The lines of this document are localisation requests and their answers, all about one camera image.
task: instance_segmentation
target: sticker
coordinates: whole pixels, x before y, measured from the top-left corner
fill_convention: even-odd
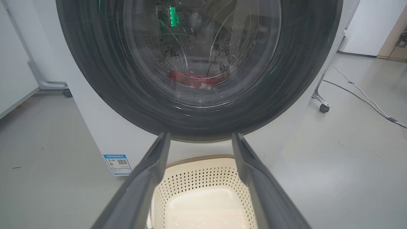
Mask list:
[[[113,172],[113,175],[130,175],[131,167],[124,154],[104,154],[105,160]]]

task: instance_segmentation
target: qr code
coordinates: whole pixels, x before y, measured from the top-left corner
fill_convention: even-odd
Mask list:
[[[119,159],[117,159],[117,161],[119,162],[119,165],[127,165],[127,161],[126,161],[126,160],[119,160]]]

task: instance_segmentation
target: black cable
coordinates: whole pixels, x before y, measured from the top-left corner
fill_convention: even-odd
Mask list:
[[[370,103],[368,103],[366,100],[362,99],[361,97],[357,96],[355,93],[353,93],[353,92],[349,91],[348,89],[343,88],[343,87],[341,87],[341,86],[339,86],[339,85],[337,85],[337,84],[334,84],[334,83],[332,83],[332,82],[326,81],[326,80],[324,80],[324,79],[323,79],[323,81],[325,81],[325,82],[327,82],[327,83],[330,83],[330,84],[332,84],[332,85],[335,85],[335,86],[337,86],[337,87],[340,87],[340,88],[344,89],[345,91],[347,91],[347,92],[349,92],[350,94],[356,96],[358,99],[362,100],[362,101],[365,102],[367,105],[369,105],[370,107],[372,107],[379,115],[383,116],[385,119],[387,119],[387,120],[389,120],[390,122],[395,123],[395,124],[397,124],[397,125],[399,125],[399,126],[405,128],[405,129],[407,129],[407,127],[405,127],[405,126],[403,126],[403,125],[400,125],[400,124],[398,124],[398,123],[396,123],[396,122],[393,122],[391,119],[389,119],[389,118],[387,118],[386,116],[384,116],[382,113],[380,113],[378,110],[376,110],[376,108],[374,108],[374,106],[372,106]]]
[[[393,54],[393,52],[394,52],[394,50],[396,49],[396,47],[397,47],[397,46],[394,46],[394,48],[393,48],[392,52],[390,53],[389,57],[387,57],[387,59],[386,59],[386,60],[389,60],[389,58],[390,58],[390,57],[391,57],[391,55]]]

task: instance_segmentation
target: white cabinet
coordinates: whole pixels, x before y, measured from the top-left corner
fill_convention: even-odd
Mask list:
[[[0,118],[39,89],[7,14],[0,4]]]

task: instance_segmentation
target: white wall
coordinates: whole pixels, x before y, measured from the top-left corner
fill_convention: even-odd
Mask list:
[[[14,20],[46,81],[63,81],[49,40],[31,0],[6,0]]]
[[[38,88],[28,56],[0,2],[0,118]]]
[[[360,0],[339,50],[376,56],[406,5],[407,0]]]

